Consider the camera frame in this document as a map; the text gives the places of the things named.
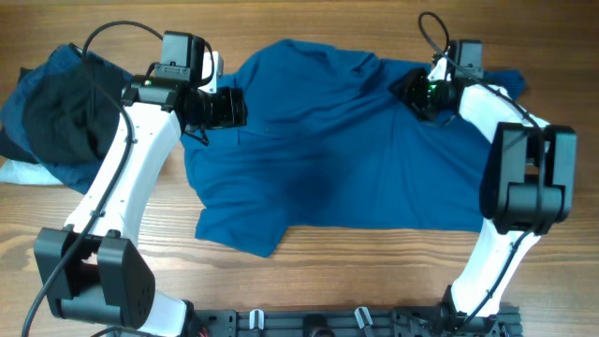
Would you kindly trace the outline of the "blue polo shirt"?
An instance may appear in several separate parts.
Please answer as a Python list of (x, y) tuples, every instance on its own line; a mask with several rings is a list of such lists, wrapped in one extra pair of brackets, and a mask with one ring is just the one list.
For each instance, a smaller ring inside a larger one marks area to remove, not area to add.
[(477, 232), (489, 141), (447, 110), (419, 122), (389, 91), (415, 68), (284, 39), (222, 77), (248, 120), (182, 139), (196, 237), (267, 257), (298, 225)]

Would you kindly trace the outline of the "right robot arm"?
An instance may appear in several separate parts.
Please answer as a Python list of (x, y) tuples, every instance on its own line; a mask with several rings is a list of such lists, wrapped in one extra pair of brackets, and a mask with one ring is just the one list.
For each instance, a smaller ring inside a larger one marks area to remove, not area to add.
[(479, 189), (480, 235), (432, 321), (437, 333), (488, 332), (523, 257), (572, 208), (577, 135), (533, 117), (503, 87), (468, 68), (417, 68), (389, 90), (419, 121), (453, 109), (490, 142)]

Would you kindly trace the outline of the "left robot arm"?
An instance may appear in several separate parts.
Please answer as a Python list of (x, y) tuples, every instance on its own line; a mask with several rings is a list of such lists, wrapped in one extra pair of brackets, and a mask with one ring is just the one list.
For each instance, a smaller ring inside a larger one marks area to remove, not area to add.
[(62, 319), (146, 336), (200, 336), (194, 306), (157, 290), (138, 249), (141, 217), (181, 136), (208, 144), (210, 129), (243, 126), (243, 93), (214, 81), (136, 76), (118, 103), (107, 156), (61, 229), (42, 228), (34, 256), (42, 287), (25, 318), (28, 335), (41, 302)]

